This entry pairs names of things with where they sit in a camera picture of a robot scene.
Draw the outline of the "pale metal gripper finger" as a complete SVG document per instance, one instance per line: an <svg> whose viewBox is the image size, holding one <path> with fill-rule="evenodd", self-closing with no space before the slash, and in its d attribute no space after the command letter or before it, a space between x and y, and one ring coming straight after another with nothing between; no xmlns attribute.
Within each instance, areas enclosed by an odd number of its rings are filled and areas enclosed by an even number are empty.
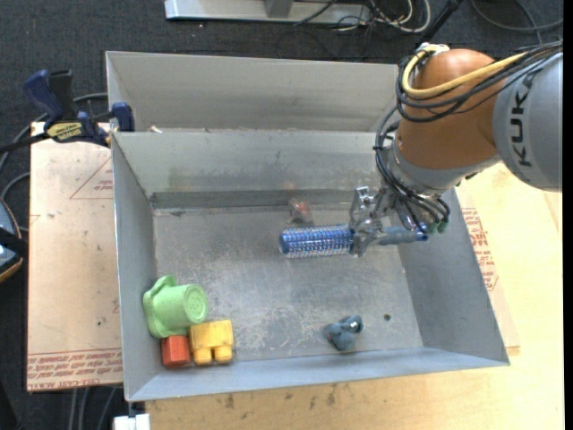
<svg viewBox="0 0 573 430"><path fill-rule="evenodd" d="M384 237L384 232L355 232L353 235L353 255L362 257L369 246L377 245Z"/></svg>
<svg viewBox="0 0 573 430"><path fill-rule="evenodd" d="M349 210L349 227L353 231L365 230L372 223L374 210L375 196L371 195L369 187L357 187Z"/></svg>

